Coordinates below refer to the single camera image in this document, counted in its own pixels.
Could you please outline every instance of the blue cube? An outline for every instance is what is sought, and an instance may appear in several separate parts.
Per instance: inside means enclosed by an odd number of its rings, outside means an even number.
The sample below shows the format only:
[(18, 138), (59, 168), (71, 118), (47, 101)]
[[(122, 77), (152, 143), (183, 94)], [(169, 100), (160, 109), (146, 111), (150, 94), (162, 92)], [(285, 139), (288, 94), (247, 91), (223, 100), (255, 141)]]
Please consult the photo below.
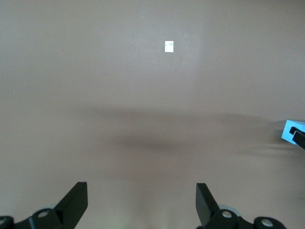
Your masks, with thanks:
[(287, 120), (284, 130), (283, 130), (283, 134), (282, 134), (282, 139), (296, 145), (296, 143), (292, 140), (292, 138), (294, 137), (294, 135), (292, 135), (291, 133), (289, 133), (291, 127), (295, 127), (303, 132), (305, 132), (305, 122), (299, 122), (299, 121), (292, 121), (292, 120)]

